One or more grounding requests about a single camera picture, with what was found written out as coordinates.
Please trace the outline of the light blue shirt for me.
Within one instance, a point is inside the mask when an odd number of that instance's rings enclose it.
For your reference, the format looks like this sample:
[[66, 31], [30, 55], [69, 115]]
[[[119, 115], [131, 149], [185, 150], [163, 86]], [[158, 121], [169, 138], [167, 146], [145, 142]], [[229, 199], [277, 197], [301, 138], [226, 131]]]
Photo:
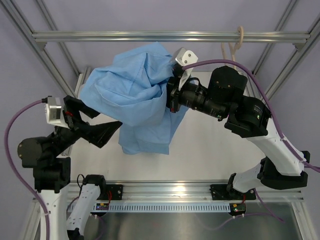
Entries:
[[167, 155], [187, 107], [172, 113], [166, 107], [172, 77], [171, 54], [158, 42], [114, 57], [95, 68], [80, 91], [86, 106], [122, 122], [118, 143], [128, 155]]

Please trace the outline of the beige wooden hanger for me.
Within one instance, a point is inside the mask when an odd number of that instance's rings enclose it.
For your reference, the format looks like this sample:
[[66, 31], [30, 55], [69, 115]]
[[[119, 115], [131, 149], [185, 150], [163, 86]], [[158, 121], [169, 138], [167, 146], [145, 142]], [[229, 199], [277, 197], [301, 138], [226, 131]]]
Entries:
[[[236, 61], [236, 52], [242, 47], [243, 45], [243, 41], [244, 41], [244, 28], [242, 25], [239, 25], [237, 28], [237, 31], [239, 33], [239, 39], [236, 43], [232, 44], [231, 42], [228, 43], [228, 47], [229, 47], [229, 53], [231, 56], [231, 60], [233, 62]], [[226, 53], [226, 48], [225, 48], [225, 43], [222, 42], [220, 44], [220, 50], [221, 50], [221, 54], [222, 54], [222, 58], [224, 60], [227, 60], [227, 53]]]

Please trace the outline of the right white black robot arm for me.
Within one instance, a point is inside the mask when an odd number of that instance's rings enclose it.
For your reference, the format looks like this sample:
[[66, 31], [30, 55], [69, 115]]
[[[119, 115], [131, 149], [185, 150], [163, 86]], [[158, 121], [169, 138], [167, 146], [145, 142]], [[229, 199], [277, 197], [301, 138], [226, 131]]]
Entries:
[[229, 66], [216, 68], [208, 86], [176, 64], [166, 85], [166, 106], [177, 113], [182, 107], [224, 121], [233, 134], [256, 145], [265, 157], [255, 167], [233, 173], [226, 184], [210, 187], [213, 200], [253, 200], [254, 190], [304, 188], [308, 183], [305, 165], [310, 153], [296, 150], [276, 128], [270, 107], [260, 99], [245, 96], [247, 78]]

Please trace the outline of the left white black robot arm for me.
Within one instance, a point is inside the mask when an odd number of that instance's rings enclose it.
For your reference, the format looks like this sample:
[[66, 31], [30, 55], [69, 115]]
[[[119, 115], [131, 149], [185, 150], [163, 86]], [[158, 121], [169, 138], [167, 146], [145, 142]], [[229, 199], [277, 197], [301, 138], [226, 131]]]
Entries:
[[42, 240], [82, 240], [84, 230], [96, 200], [112, 199], [111, 188], [103, 175], [84, 177], [80, 193], [70, 215], [67, 200], [71, 183], [71, 158], [60, 155], [84, 139], [102, 148], [122, 126], [120, 121], [91, 125], [81, 114], [93, 119], [99, 112], [86, 106], [80, 99], [67, 95], [63, 99], [48, 96], [40, 100], [45, 106], [45, 117], [54, 131], [48, 136], [24, 139], [17, 147], [23, 168], [33, 170], [34, 189], [42, 200], [40, 235]]

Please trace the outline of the aluminium top crossbar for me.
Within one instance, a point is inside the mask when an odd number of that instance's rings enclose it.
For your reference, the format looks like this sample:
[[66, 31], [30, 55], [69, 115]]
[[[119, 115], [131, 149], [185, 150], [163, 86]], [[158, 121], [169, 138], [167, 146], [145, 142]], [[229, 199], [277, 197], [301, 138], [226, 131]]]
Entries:
[[42, 42], [196, 42], [196, 43], [293, 43], [304, 44], [308, 32], [209, 32], [209, 31], [38, 31], [31, 34]]

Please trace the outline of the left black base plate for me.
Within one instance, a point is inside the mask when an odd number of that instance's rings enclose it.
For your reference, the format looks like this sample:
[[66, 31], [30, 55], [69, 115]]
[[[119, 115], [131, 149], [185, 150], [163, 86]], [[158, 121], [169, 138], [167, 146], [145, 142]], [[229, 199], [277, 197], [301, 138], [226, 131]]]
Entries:
[[100, 196], [98, 200], [111, 200], [111, 201], [121, 201], [123, 198], [123, 188], [122, 184], [107, 184], [102, 187]]

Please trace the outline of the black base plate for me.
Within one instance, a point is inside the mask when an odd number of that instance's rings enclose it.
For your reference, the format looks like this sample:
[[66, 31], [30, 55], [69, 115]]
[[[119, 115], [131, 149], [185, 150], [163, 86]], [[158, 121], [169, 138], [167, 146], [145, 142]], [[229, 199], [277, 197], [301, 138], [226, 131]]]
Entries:
[[227, 184], [211, 184], [209, 190], [212, 200], [231, 201], [239, 199], [236, 195], [231, 194], [229, 191], [227, 191]]
[[102, 187], [100, 196], [98, 200], [111, 200], [111, 201], [121, 201], [123, 198], [123, 188], [122, 184], [107, 184]]

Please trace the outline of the aluminium front rail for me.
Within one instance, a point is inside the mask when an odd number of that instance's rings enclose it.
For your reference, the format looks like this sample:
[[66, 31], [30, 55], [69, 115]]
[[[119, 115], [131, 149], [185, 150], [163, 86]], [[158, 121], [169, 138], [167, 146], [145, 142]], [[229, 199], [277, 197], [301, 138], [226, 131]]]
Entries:
[[[223, 181], [108, 181], [108, 184], [123, 185], [122, 201], [132, 203], [205, 203], [212, 201], [210, 186]], [[303, 202], [299, 188], [272, 190], [258, 187], [258, 195], [265, 203]]]

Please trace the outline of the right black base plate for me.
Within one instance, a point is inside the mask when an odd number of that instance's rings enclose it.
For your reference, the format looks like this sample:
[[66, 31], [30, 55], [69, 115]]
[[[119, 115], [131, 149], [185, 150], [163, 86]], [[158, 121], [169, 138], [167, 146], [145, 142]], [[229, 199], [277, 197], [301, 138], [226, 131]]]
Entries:
[[212, 200], [231, 201], [239, 199], [236, 195], [231, 194], [229, 191], [227, 191], [227, 184], [211, 184], [209, 190]]

